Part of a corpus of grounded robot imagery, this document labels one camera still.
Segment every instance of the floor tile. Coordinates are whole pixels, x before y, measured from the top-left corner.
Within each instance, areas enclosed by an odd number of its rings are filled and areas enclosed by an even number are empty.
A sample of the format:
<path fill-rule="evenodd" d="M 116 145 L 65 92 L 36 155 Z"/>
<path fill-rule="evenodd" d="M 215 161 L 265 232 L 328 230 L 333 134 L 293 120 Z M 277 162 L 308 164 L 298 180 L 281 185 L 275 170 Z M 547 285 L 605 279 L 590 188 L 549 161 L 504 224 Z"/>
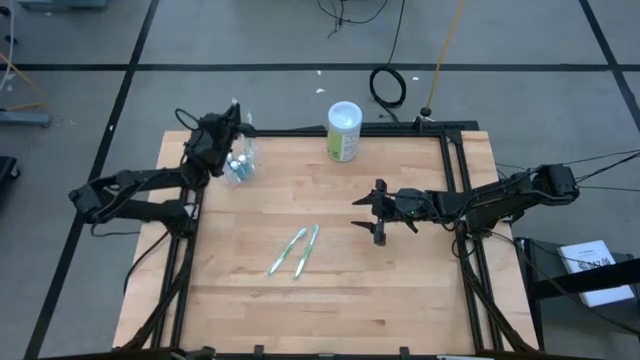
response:
<path fill-rule="evenodd" d="M 0 126 L 0 153 L 22 170 L 0 212 L 0 283 L 10 289 L 0 294 L 0 344 L 8 359 L 24 355 L 75 214 L 67 194 L 87 180 L 122 81 L 107 72 L 28 76 L 48 93 L 54 121 L 48 129 Z M 34 99 L 16 79 L 3 107 Z"/>
<path fill-rule="evenodd" d="M 345 2 L 345 18 L 367 19 L 383 1 Z M 406 2 L 394 62 L 435 63 L 456 1 Z M 330 2 L 321 2 L 331 10 Z M 142 56 L 145 63 L 383 63 L 401 2 L 364 25 L 334 19 L 315 1 L 163 1 Z M 467 2 L 447 63 L 602 63 L 577 1 Z"/>
<path fill-rule="evenodd" d="M 590 0 L 602 32 L 620 64 L 640 63 L 640 3 L 633 0 Z"/>
<path fill-rule="evenodd" d="M 150 0 L 111 0 L 104 10 L 24 10 L 15 7 L 13 62 L 46 64 L 127 64 Z M 9 19 L 0 24 L 10 33 Z M 9 44 L 0 41 L 8 56 Z"/>

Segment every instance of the concrete floor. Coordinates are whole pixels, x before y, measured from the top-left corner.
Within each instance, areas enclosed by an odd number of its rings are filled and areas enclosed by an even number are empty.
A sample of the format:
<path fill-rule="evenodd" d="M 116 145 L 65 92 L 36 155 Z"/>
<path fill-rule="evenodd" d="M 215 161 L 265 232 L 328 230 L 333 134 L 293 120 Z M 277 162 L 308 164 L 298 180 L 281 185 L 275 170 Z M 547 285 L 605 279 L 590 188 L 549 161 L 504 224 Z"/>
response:
<path fill-rule="evenodd" d="M 3 358 L 24 355 L 74 217 L 69 190 L 86 182 L 151 0 L 112 0 L 102 12 L 16 9 L 14 62 L 119 64 L 122 71 L 30 71 L 48 94 L 48 129 L 0 127 L 0 154 L 19 159 L 23 176 L 0 207 L 0 346 Z M 330 9 L 327 1 L 323 2 Z M 367 18 L 382 1 L 350 0 L 346 16 Z M 621 64 L 640 64 L 640 3 L 590 0 Z M 314 0 L 161 0 L 142 64 L 381 63 L 386 61 L 401 1 L 391 0 L 369 24 L 347 25 L 327 39 L 333 20 Z M 455 1 L 407 0 L 397 63 L 437 60 Z M 1 24 L 8 32 L 8 22 Z M 0 51 L 8 52 L 5 43 Z M 452 64 L 606 64 L 577 0 L 468 2 L 447 54 Z M 433 76 L 403 71 L 409 121 L 423 106 Z M 354 101 L 365 121 L 383 111 L 368 90 L 369 71 L 139 71 L 133 77 L 103 174 L 149 168 L 165 130 L 179 129 L 173 109 L 221 111 L 231 97 L 251 109 L 262 129 L 325 123 L 327 108 Z M 640 92 L 640 73 L 624 73 Z M 397 96 L 384 75 L 382 97 Z M 37 99 L 18 77 L 0 107 Z M 318 88 L 324 93 L 316 93 Z M 445 71 L 433 105 L 437 120 L 477 120 L 497 161 L 536 165 L 640 147 L 640 131 L 610 71 Z M 610 160 L 575 167 L 584 174 Z M 640 188 L 640 163 L 627 163 L 589 185 Z M 536 208 L 514 227 L 519 236 L 560 244 L 604 239 L 610 249 L 640 256 L 634 215 L 640 195 L 584 190 L 568 207 Z M 133 222 L 111 227 L 135 229 Z M 80 237 L 41 356 L 107 351 L 122 301 L 135 236 Z M 632 358 L 637 339 L 571 326 L 545 326 L 554 354 Z"/>

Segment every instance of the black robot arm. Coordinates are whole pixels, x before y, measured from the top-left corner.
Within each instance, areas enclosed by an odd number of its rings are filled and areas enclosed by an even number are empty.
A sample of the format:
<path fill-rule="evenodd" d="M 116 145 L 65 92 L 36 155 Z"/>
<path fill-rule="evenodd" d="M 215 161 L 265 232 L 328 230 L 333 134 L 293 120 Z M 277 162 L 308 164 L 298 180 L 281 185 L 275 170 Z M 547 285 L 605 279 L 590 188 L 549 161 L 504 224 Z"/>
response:
<path fill-rule="evenodd" d="M 387 222 L 401 221 L 418 232 L 415 221 L 431 221 L 446 227 L 446 224 L 456 226 L 464 219 L 467 233 L 476 235 L 493 228 L 500 219 L 511 217 L 512 222 L 516 221 L 532 206 L 567 205 L 579 195 L 571 169 L 563 165 L 542 165 L 466 193 L 411 188 L 388 193 L 387 184 L 378 179 L 369 195 L 353 202 L 371 205 L 377 222 L 352 223 L 368 229 L 380 246 L 386 244 Z"/>
<path fill-rule="evenodd" d="M 69 193 L 69 198 L 87 224 L 102 224 L 113 218 L 160 221 L 174 236 L 190 231 L 190 212 L 179 200 L 163 203 L 131 200 L 140 191 L 174 187 L 197 190 L 210 176 L 224 174 L 223 167 L 233 141 L 240 134 L 255 137 L 256 130 L 244 124 L 240 104 L 234 103 L 224 114 L 207 114 L 193 129 L 181 164 L 174 169 L 123 170 L 94 179 Z"/>

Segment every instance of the wooden table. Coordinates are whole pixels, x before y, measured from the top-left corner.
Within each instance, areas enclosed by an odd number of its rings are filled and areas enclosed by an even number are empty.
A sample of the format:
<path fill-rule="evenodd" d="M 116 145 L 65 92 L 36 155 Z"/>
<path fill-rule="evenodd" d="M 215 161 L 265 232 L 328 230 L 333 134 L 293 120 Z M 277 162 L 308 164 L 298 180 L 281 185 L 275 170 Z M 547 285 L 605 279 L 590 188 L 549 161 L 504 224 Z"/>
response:
<path fill-rule="evenodd" d="M 175 167 L 188 132 L 167 132 L 158 167 Z M 463 132 L 471 183 L 497 180 L 485 132 Z M 258 138 L 261 164 L 253 179 L 229 189 L 212 179 L 206 189 L 181 347 L 219 352 L 473 354 L 473 343 L 453 234 L 432 223 L 386 227 L 387 246 L 349 223 L 372 220 L 370 207 L 352 206 L 376 178 L 389 191 L 400 187 L 446 190 L 439 141 L 432 138 L 362 138 L 358 156 L 336 163 L 324 138 Z M 451 147 L 454 169 L 458 169 Z M 461 189 L 457 179 L 457 188 Z M 177 198 L 155 191 L 151 201 Z M 301 277 L 293 272 L 309 236 L 278 272 L 267 269 L 301 227 L 320 225 Z M 511 236 L 506 226 L 496 229 Z M 136 257 L 164 228 L 145 224 Z M 484 241 L 495 302 L 513 327 L 537 347 L 515 251 L 499 238 Z M 114 346 L 147 318 L 160 292 L 168 251 L 165 242 L 133 274 L 124 298 Z M 485 348 L 486 313 L 478 302 Z M 174 310 L 168 312 L 168 344 Z"/>

